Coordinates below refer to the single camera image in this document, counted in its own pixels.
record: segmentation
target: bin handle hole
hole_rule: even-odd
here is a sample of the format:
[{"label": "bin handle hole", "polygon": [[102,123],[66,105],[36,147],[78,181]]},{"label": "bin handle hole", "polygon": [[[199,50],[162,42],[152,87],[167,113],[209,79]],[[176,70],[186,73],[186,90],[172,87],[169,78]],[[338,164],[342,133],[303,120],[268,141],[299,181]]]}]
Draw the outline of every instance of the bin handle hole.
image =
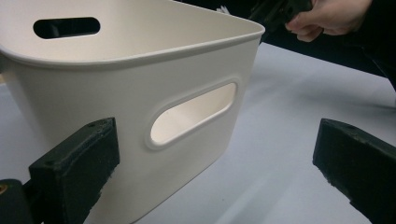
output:
[{"label": "bin handle hole", "polygon": [[230,83],[162,112],[151,128],[151,141],[155,146],[164,146],[196,129],[227,111],[235,93],[236,85]]},{"label": "bin handle hole", "polygon": [[33,30],[43,39],[95,35],[100,30],[100,22],[93,17],[39,20]]}]

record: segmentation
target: white plastic bin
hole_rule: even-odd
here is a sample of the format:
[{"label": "white plastic bin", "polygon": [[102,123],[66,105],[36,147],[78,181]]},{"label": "white plastic bin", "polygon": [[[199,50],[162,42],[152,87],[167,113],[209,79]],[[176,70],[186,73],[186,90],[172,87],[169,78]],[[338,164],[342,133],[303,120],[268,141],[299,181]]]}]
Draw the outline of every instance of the white plastic bin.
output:
[{"label": "white plastic bin", "polygon": [[[100,29],[48,39],[34,29],[70,18],[94,18]],[[121,163],[88,220],[126,224],[226,149],[262,33],[257,23],[167,0],[6,0],[0,71],[48,149],[84,124],[116,118]]]}]

